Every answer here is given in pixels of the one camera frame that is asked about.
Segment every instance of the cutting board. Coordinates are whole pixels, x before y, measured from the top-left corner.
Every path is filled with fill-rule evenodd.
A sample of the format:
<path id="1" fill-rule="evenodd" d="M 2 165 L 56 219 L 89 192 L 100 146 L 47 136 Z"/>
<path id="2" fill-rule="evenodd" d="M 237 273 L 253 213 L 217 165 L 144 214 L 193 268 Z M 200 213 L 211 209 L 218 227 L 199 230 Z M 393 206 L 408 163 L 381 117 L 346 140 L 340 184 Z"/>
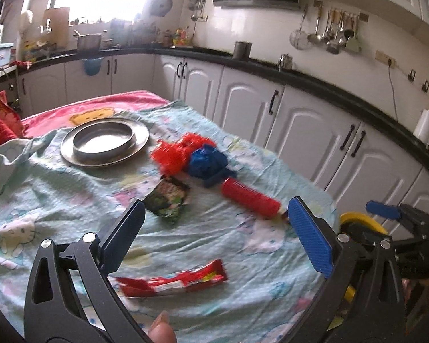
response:
<path id="1" fill-rule="evenodd" d="M 57 45 L 57 49 L 66 48 L 69 43 L 69 7 L 56 7 L 48 9 L 43 14 L 41 25 L 46 27 L 46 21 L 51 20 L 49 27 L 52 31 L 48 34 L 47 40 Z"/>

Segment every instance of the countertop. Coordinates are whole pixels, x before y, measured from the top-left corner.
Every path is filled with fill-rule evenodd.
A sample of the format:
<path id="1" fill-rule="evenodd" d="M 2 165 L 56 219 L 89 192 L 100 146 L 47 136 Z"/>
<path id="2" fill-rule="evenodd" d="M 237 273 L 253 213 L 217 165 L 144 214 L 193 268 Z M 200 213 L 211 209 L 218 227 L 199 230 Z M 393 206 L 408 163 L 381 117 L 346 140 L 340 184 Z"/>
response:
<path id="1" fill-rule="evenodd" d="M 24 73 L 34 71 L 39 68 L 73 60 L 109 57 L 123 54 L 159 54 L 207 61 L 300 89 L 318 98 L 324 99 L 367 124 L 370 124 L 380 133 L 383 133 L 400 147 L 405 149 L 429 171 L 429 149 L 426 148 L 426 145 L 415 138 L 415 136 L 403 125 L 399 124 L 396 120 L 389 117 L 365 100 L 310 75 L 294 70 L 280 72 L 276 64 L 266 61 L 255 59 L 250 59 L 249 61 L 236 60 L 225 51 L 207 48 L 139 47 L 101 50 L 95 54 L 79 54 L 74 50 L 53 54 L 54 57 L 52 58 L 34 63 L 30 70 L 19 70 L 19 72 Z"/>

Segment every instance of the power outlet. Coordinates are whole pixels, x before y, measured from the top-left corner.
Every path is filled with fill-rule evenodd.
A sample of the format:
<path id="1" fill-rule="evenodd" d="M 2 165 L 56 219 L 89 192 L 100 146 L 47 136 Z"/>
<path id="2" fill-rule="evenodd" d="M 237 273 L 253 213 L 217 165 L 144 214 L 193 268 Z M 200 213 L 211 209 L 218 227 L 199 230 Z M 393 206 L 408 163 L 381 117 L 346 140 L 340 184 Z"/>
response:
<path id="1" fill-rule="evenodd" d="M 391 58 L 389 55 L 386 55 L 382 51 L 376 51 L 375 59 L 387 66 L 389 66 L 389 61 L 391 61 L 391 68 L 396 68 L 396 60 L 394 58 Z"/>

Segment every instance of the wall hook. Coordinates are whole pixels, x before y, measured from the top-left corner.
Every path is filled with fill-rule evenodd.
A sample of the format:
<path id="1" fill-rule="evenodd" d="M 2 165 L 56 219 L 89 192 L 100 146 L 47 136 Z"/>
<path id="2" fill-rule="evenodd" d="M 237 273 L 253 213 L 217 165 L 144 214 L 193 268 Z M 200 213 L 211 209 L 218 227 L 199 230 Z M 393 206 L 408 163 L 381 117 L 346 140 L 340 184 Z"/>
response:
<path id="1" fill-rule="evenodd" d="M 425 93 L 429 90 L 429 81 L 426 80 L 426 82 L 423 84 L 421 90 L 423 90 Z"/>
<path id="2" fill-rule="evenodd" d="M 408 81 L 413 82 L 414 78 L 416 76 L 416 71 L 414 69 L 411 70 L 410 74 L 408 75 Z"/>

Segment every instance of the fingernail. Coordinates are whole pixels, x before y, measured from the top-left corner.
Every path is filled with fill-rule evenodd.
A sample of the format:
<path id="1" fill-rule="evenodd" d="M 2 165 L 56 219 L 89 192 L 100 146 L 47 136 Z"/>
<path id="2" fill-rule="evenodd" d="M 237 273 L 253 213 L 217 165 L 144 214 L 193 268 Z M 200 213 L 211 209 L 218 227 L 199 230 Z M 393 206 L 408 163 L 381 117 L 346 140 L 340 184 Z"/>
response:
<path id="1" fill-rule="evenodd" d="M 154 328 L 159 325 L 161 322 L 166 322 L 167 324 L 170 323 L 170 316 L 166 310 L 163 310 L 160 315 L 154 320 L 152 323 L 148 333 L 150 333 Z"/>

